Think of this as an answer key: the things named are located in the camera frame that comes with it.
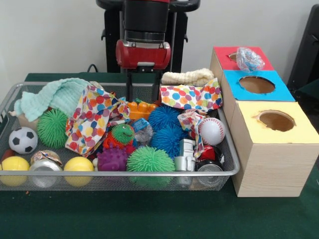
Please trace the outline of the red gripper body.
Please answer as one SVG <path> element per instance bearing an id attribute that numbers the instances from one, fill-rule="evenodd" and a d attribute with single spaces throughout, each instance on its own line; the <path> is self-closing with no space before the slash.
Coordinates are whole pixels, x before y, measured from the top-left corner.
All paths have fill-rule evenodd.
<path id="1" fill-rule="evenodd" d="M 153 69 L 165 69 L 171 56 L 168 42 L 141 43 L 118 40 L 116 44 L 116 60 L 123 69 L 136 69 L 151 66 Z"/>

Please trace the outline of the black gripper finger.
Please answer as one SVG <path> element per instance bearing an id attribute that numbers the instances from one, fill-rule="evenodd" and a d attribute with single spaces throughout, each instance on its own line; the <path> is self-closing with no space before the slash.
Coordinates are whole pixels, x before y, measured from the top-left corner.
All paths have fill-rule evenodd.
<path id="1" fill-rule="evenodd" d="M 126 71 L 127 80 L 126 80 L 126 88 L 127 88 L 127 95 L 126 100 L 132 101 L 133 100 L 133 81 L 132 81 L 132 73 L 131 71 Z"/>
<path id="2" fill-rule="evenodd" d="M 153 84 L 153 101 L 158 100 L 161 78 L 162 78 L 162 70 L 156 70 L 155 81 Z"/>

